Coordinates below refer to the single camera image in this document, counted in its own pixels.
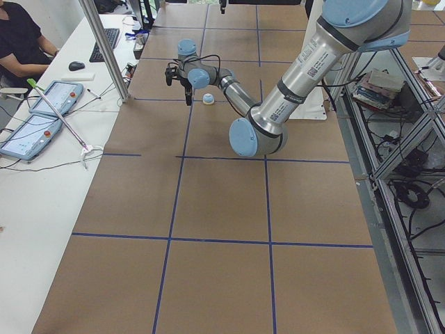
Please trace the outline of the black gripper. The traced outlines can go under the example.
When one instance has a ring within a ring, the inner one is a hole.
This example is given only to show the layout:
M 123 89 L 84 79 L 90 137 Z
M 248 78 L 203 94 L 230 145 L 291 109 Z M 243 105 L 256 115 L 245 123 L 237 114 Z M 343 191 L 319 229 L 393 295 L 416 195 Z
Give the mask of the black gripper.
M 193 101 L 193 88 L 187 79 L 187 75 L 179 68 L 179 65 L 169 62 L 165 69 L 165 82 L 167 86 L 171 86 L 173 81 L 179 81 L 184 86 L 184 94 L 186 98 L 186 105 L 191 106 Z

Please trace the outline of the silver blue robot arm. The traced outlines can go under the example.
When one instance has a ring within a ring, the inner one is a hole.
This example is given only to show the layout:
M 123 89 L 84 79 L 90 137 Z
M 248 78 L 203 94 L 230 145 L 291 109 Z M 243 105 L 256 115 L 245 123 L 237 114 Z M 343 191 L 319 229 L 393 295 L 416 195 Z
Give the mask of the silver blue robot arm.
M 176 67 L 168 66 L 168 85 L 180 81 L 186 102 L 192 91 L 218 87 L 240 114 L 229 128 L 229 142 L 242 157 L 273 154 L 287 141 L 284 126 L 333 65 L 345 54 L 395 49 L 410 34 L 411 1 L 324 1 L 316 31 L 262 103 L 255 101 L 232 72 L 205 65 L 193 40 L 177 46 Z

